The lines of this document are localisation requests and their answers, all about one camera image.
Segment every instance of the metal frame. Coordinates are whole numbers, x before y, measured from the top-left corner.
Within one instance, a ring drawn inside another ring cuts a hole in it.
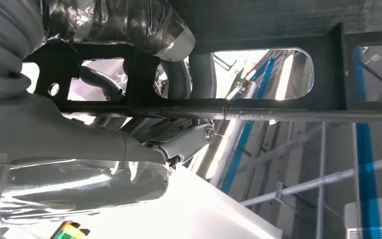
[[[40,68],[36,94],[51,98],[62,112],[94,116],[150,118],[302,120],[365,122],[382,120],[382,102],[360,102],[356,96],[353,49],[382,44],[382,32],[344,34],[343,24],[329,34],[309,37],[261,39],[197,44],[194,53],[221,50],[297,48],[313,62],[314,85],[304,97],[295,100],[192,99],[166,100],[153,90],[160,59],[128,45],[89,45],[48,43],[25,61]],[[68,101],[72,77],[84,60],[123,57],[127,62],[126,97],[119,102]],[[59,93],[48,94],[58,83]]]

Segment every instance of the circular hole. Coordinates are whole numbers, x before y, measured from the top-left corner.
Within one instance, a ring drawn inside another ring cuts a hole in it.
[[[55,96],[55,95],[59,92],[59,84],[58,84],[58,83],[52,83],[52,84],[49,86],[49,89],[47,90],[47,92],[48,92],[51,96]]]

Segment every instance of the white plastic cover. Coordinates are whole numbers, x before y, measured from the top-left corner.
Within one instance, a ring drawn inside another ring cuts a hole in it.
[[[158,199],[170,173],[167,166],[148,162],[0,164],[0,227],[65,221]]]

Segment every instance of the insulated duct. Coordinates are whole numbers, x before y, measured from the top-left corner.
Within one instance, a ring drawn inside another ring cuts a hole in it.
[[[195,38],[167,0],[42,0],[47,39],[133,45],[167,61],[186,58]]]
[[[44,32],[38,1],[0,0],[0,227],[161,197],[170,173],[162,154],[126,133],[66,119],[50,99],[27,93],[22,59]]]
[[[22,59],[43,43],[39,6],[30,0],[0,0],[0,99],[26,94],[30,80]]]

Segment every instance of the metal rod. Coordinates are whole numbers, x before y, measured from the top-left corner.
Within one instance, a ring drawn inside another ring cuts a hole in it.
[[[382,76],[381,75],[377,74],[373,69],[371,69],[369,66],[367,66],[363,62],[360,62],[360,64],[362,65],[362,67],[364,67],[364,69],[366,69],[366,71],[368,71],[370,74],[372,74],[377,80],[382,82]]]
[[[287,141],[289,142],[292,138],[292,128],[293,128],[293,121],[289,122],[289,128],[287,129]]]
[[[290,110],[290,109],[248,109],[234,107],[128,107],[107,106],[112,102],[68,102],[59,109],[73,115],[104,117],[146,117],[176,119],[214,119],[214,120],[277,120],[302,122],[382,122],[382,111],[341,110]]]
[[[327,123],[321,124],[321,155],[320,155],[320,178],[324,178],[326,173],[326,138],[327,138]],[[317,225],[315,229],[315,238],[323,238],[324,229],[324,201],[325,201],[325,186],[321,184],[318,188],[318,204],[317,204]]]
[[[351,125],[352,127],[352,145],[353,145],[353,154],[354,154],[354,173],[356,175],[354,179],[354,184],[355,184],[355,197],[356,197],[356,202],[360,201],[360,184],[359,184],[359,179],[358,179],[358,146],[357,146],[357,124],[353,123]],[[358,228],[362,228],[361,226],[361,204],[357,203],[357,224]],[[358,238],[362,238],[361,231],[358,230]]]
[[[362,167],[363,167],[363,170],[365,170],[366,172],[373,172],[373,171],[381,170],[382,169],[382,159],[374,162],[373,164],[363,165]],[[328,184],[340,182],[342,180],[352,178],[354,175],[355,175],[355,170],[353,168],[351,168],[351,169],[348,169],[345,171],[341,171],[341,172],[327,175],[323,178],[316,178],[316,179],[310,180],[310,181],[305,182],[305,183],[301,183],[301,184],[298,184],[295,186],[285,188],[282,190],[282,195],[283,196],[292,195],[295,193],[299,193],[299,192],[303,192],[303,191],[317,188],[322,184],[328,185]],[[261,195],[259,197],[253,198],[253,199],[245,200],[245,201],[241,202],[241,204],[244,206],[249,206],[249,205],[269,201],[269,200],[274,199],[275,195],[276,195],[276,192],[264,194],[264,195]]]
[[[259,158],[255,159],[255,160],[251,160],[250,162],[241,165],[236,173],[239,174],[239,173],[245,172],[250,168],[254,168],[256,165],[266,163],[266,162],[274,159],[275,157],[279,157],[281,154],[284,154],[284,153],[289,152],[290,150],[292,150],[294,148],[301,146],[302,144],[311,140],[318,133],[320,133],[321,130],[322,130],[322,127],[321,127],[321,125],[319,125],[313,129],[307,131],[305,134],[291,139],[289,142],[282,144],[281,146],[277,147],[276,149],[261,155]]]

